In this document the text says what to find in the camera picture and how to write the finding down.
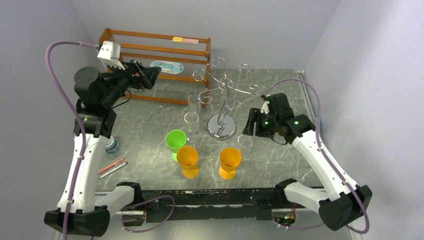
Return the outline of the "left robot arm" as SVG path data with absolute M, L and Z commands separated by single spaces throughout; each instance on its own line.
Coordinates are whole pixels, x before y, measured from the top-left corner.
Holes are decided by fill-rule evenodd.
M 86 66 L 75 73 L 78 101 L 71 106 L 75 114 L 73 158 L 56 209 L 45 213 L 46 225 L 64 236 L 101 237 L 118 211 L 142 206 L 144 198 L 139 183 L 120 182 L 112 192 L 96 199 L 96 182 L 117 117 L 115 103 L 129 88 L 152 89 L 160 72 L 160 67 L 143 66 L 132 60 L 123 69 L 111 72 Z

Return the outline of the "clear wine glass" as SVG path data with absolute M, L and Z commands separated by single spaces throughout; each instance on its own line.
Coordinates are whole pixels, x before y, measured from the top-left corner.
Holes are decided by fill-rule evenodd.
M 248 155 L 253 148 L 253 138 L 250 135 L 241 134 L 237 138 L 236 149 L 240 152 L 241 156 Z

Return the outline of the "orange plastic goblet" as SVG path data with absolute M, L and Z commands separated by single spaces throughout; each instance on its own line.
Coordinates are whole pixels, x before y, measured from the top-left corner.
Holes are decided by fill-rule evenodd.
M 178 150 L 176 159 L 184 177 L 192 179 L 198 175 L 198 158 L 197 151 L 191 146 L 183 146 Z
M 237 167 L 242 161 L 241 153 L 233 147 L 224 148 L 219 154 L 218 173 L 224 180 L 230 180 L 236 175 Z

